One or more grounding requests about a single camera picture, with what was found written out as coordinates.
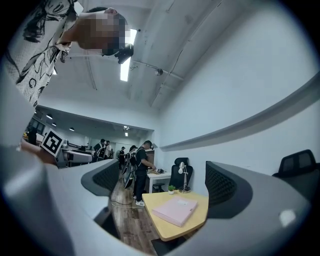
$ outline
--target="window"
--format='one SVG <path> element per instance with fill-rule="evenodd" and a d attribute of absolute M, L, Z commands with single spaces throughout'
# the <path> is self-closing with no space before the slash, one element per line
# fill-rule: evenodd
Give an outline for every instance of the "window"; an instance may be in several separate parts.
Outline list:
<path fill-rule="evenodd" d="M 42 133 L 44 132 L 44 129 L 45 129 L 45 125 L 38 122 L 34 118 L 32 118 L 31 121 L 29 122 L 27 130 L 30 131 L 32 127 L 36 128 L 36 132 L 40 135 L 42 135 Z"/>

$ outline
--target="shoe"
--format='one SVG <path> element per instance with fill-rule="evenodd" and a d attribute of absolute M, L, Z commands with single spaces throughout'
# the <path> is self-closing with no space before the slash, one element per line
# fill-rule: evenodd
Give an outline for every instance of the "shoe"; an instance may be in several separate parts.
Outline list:
<path fill-rule="evenodd" d="M 141 200 L 141 201 L 136 201 L 135 204 L 136 204 L 137 206 L 142 206 L 142 207 L 145 206 L 145 202 L 142 201 L 142 200 Z"/>

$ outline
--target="person wearing patterned shirt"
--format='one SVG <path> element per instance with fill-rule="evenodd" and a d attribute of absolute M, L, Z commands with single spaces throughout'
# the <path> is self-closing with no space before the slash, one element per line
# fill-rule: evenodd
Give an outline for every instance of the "person wearing patterned shirt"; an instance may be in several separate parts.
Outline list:
<path fill-rule="evenodd" d="M 82 9 L 77 0 L 42 0 L 4 54 L 2 65 L 34 107 L 50 81 L 60 52 L 64 62 L 72 42 L 102 55 L 113 55 L 125 46 L 129 28 L 121 14 L 106 7 L 80 12 Z"/>

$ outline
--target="desk lamp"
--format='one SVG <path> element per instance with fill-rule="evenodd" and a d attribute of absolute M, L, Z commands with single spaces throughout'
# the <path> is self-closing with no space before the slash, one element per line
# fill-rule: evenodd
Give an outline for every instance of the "desk lamp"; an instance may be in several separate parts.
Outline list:
<path fill-rule="evenodd" d="M 189 193 L 191 191 L 190 187 L 187 186 L 187 168 L 185 166 L 185 163 L 184 162 L 181 162 L 180 165 L 179 165 L 179 171 L 178 173 L 179 174 L 184 174 L 184 182 L 183 182 L 183 187 L 179 188 L 179 191 L 181 193 Z"/>

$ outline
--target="patterned shirt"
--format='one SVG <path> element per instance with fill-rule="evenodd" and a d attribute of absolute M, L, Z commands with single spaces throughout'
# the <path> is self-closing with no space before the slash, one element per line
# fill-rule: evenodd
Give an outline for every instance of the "patterned shirt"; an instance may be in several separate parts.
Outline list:
<path fill-rule="evenodd" d="M 57 44 L 76 22 L 77 0 L 42 0 L 12 38 L 3 65 L 19 91 L 34 106 L 48 85 L 58 55 L 64 62 L 71 42 Z"/>

